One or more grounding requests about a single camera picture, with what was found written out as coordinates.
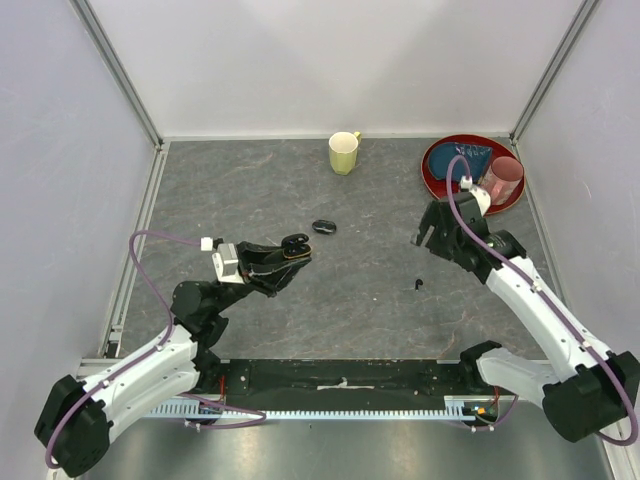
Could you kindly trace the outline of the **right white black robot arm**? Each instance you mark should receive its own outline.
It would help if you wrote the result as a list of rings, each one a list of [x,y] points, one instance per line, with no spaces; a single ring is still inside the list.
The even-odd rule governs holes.
[[[546,285],[524,247],[506,230],[491,232],[488,195],[479,188],[433,200],[415,243],[470,272],[518,317],[545,353],[545,365],[486,341],[465,351],[458,381],[477,394],[502,387],[541,408],[556,432],[577,442],[628,419],[629,446],[639,437],[635,401],[639,361],[614,353]]]

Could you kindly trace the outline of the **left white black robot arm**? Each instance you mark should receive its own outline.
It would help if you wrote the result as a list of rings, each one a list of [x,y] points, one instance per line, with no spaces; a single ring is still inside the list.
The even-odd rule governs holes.
[[[165,305],[168,324],[154,340],[97,374],[66,375],[52,386],[34,429],[48,468],[81,476],[163,401],[215,389],[220,360],[211,349],[229,323],[223,311],[252,293],[276,296],[311,261],[303,233],[276,246],[211,237],[199,246],[210,254],[215,277],[175,287]]]

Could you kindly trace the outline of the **black earbud charging case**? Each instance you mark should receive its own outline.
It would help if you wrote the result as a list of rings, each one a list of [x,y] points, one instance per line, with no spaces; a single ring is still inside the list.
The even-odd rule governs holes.
[[[318,219],[312,222],[312,229],[322,235],[333,235],[337,232],[337,225],[330,220]]]

